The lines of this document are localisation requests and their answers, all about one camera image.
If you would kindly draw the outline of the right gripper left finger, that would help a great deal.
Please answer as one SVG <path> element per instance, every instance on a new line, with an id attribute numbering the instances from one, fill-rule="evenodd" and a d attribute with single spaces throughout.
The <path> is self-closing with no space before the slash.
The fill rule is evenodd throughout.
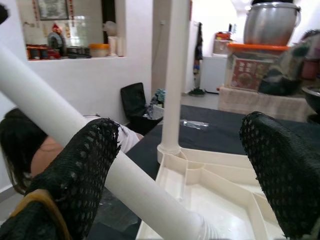
<path id="1" fill-rule="evenodd" d="M 87 123 L 27 188 L 0 227 L 3 240 L 84 240 L 95 220 L 109 169 L 120 151 L 118 124 Z"/>

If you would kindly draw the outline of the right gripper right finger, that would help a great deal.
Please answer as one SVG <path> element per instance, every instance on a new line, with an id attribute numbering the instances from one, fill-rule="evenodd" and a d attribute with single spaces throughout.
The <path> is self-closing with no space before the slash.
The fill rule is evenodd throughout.
<path id="1" fill-rule="evenodd" d="M 320 154 L 274 118 L 254 111 L 239 138 L 264 195 L 290 240 L 320 238 Z"/>

